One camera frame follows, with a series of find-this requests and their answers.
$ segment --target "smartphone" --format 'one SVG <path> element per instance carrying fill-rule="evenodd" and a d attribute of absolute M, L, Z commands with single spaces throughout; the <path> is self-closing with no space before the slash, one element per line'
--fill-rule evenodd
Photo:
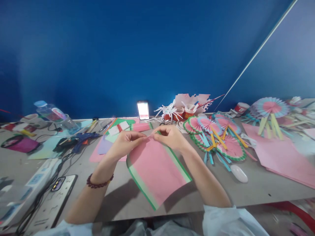
<path fill-rule="evenodd" d="M 139 118 L 140 120 L 149 119 L 149 104 L 148 101 L 138 101 L 137 102 Z"/>

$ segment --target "white pipe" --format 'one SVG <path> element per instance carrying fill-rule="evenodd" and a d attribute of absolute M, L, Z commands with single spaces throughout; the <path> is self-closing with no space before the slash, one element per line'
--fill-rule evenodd
<path fill-rule="evenodd" d="M 260 50 L 263 48 L 263 46 L 267 43 L 267 41 L 269 40 L 269 38 L 272 36 L 272 34 L 276 31 L 276 29 L 278 28 L 278 26 L 281 24 L 281 22 L 284 20 L 284 18 L 286 17 L 286 15 L 291 11 L 291 9 L 293 8 L 293 6 L 296 4 L 298 0 L 294 0 L 291 5 L 289 6 L 289 8 L 285 11 L 285 13 L 282 15 L 281 19 L 277 22 L 277 24 L 275 25 L 275 27 L 272 29 L 272 31 L 269 33 L 269 35 L 267 36 L 267 38 L 264 40 L 264 42 L 260 45 L 260 47 L 258 48 L 257 52 L 254 54 L 254 56 L 252 57 L 252 59 L 250 59 L 249 63 L 246 65 L 246 67 L 243 69 L 242 73 L 237 77 L 237 79 L 235 80 L 234 84 L 230 87 L 230 89 L 228 90 L 228 92 L 225 94 L 225 96 L 222 98 L 222 100 L 220 101 L 219 105 L 221 104 L 221 102 L 223 101 L 223 99 L 228 95 L 228 93 L 231 91 L 231 89 L 233 88 L 233 86 L 236 84 L 236 82 L 239 80 L 239 78 L 243 75 L 243 73 L 245 72 L 245 70 L 247 69 L 247 67 L 252 63 L 252 61 L 254 60 L 254 58 L 257 56 L 257 54 L 260 52 Z"/>

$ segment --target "person's left hand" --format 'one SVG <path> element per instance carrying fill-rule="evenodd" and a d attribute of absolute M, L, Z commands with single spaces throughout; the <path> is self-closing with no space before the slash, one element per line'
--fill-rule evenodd
<path fill-rule="evenodd" d="M 142 143 L 146 137 L 145 134 L 136 131 L 121 131 L 112 147 L 106 153 L 106 158 L 112 157 L 119 160 Z"/>

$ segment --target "purple paper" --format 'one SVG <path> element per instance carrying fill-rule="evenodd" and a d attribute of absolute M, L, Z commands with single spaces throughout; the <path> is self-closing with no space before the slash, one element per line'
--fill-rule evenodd
<path fill-rule="evenodd" d="M 98 154 L 99 155 L 102 155 L 102 154 L 106 154 L 108 152 L 108 150 L 112 147 L 113 143 L 108 141 L 106 138 L 107 135 L 104 135 L 102 137 L 102 141 L 101 143 L 99 144 L 99 147 L 98 147 Z"/>

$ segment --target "computer mouse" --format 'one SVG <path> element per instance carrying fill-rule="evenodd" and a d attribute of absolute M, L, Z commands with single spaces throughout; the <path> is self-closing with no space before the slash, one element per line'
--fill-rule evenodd
<path fill-rule="evenodd" d="M 231 165 L 230 168 L 233 175 L 235 176 L 235 178 L 237 178 L 238 181 L 242 183 L 248 182 L 247 176 L 245 175 L 245 173 L 242 171 L 240 167 L 238 167 L 237 165 Z"/>

